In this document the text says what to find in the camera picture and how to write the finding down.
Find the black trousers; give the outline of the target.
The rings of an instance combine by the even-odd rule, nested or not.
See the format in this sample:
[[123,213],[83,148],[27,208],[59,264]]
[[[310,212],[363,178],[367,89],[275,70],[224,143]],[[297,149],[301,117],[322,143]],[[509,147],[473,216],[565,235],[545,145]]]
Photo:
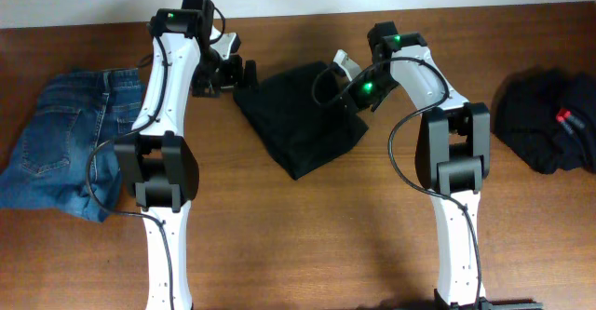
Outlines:
[[233,99],[271,157],[297,180],[348,153],[368,130],[344,101],[328,108],[339,92],[328,65],[315,61],[275,74]]

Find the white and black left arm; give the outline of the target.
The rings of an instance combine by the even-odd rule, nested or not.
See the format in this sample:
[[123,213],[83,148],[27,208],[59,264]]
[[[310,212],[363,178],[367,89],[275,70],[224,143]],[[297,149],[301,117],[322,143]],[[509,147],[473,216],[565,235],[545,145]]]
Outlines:
[[130,132],[108,140],[123,182],[143,221],[149,309],[191,309],[187,223],[199,186],[199,165],[184,139],[189,97],[217,98],[256,83],[256,65],[238,55],[236,33],[216,28],[211,0],[183,0],[160,8],[148,23],[152,70]]

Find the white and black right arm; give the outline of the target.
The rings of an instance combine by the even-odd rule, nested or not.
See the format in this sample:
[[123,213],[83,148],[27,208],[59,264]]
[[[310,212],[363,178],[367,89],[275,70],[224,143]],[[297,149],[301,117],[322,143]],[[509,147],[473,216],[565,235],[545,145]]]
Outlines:
[[372,63],[365,69],[338,54],[348,93],[360,110],[375,110],[403,88],[421,119],[413,189],[429,195],[436,218],[440,272],[434,291],[439,309],[487,309],[482,284],[477,213],[490,168],[490,114],[447,81],[419,33],[400,34],[391,21],[367,34]]

